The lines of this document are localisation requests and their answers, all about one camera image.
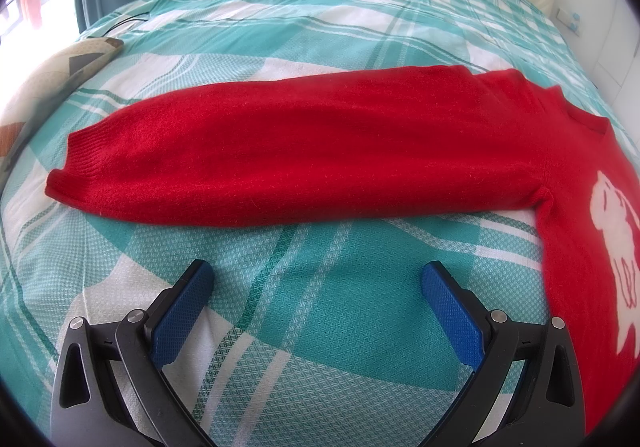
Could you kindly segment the red rabbit sweater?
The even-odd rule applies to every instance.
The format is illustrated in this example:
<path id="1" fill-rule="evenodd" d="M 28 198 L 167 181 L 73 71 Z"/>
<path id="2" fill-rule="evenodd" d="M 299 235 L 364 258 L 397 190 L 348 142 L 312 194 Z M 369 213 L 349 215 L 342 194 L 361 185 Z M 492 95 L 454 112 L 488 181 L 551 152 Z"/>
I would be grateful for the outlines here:
<path id="1" fill-rule="evenodd" d="M 400 67 L 172 91 L 70 134 L 46 193 L 102 218 L 174 226 L 530 209 L 588 429 L 638 367 L 638 174 L 607 118 L 518 70 Z"/>

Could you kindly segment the patterned cushion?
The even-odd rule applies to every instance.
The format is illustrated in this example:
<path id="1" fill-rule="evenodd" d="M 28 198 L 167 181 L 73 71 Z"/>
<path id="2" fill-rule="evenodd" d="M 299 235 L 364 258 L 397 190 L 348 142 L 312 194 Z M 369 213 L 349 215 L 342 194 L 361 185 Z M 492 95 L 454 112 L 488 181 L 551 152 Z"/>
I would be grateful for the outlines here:
<path id="1" fill-rule="evenodd" d="M 1 114 L 1 181 L 47 118 L 124 49 L 116 38 L 88 38 L 46 60 Z"/>

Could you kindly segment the wall socket panel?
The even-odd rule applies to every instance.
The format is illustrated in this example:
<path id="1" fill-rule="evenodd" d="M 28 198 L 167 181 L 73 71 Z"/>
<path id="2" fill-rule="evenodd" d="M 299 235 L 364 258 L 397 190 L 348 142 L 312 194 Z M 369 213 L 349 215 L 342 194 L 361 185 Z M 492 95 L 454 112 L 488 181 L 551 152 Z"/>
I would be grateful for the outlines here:
<path id="1" fill-rule="evenodd" d="M 571 33 L 574 33 L 576 37 L 580 36 L 582 18 L 578 13 L 569 12 L 562 7 L 558 7 L 555 12 L 555 19 L 567 30 L 570 30 Z"/>

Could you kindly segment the teal plaid bedspread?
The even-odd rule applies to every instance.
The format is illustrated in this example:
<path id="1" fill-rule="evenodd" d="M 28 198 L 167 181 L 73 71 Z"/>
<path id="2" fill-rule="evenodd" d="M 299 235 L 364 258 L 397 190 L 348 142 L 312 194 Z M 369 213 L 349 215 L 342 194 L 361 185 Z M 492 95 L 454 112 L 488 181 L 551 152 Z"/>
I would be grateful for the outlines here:
<path id="1" fill-rule="evenodd" d="M 639 373 L 639 152 L 529 0 L 134 0 L 1 114 L 40 441 L 587 439 Z"/>

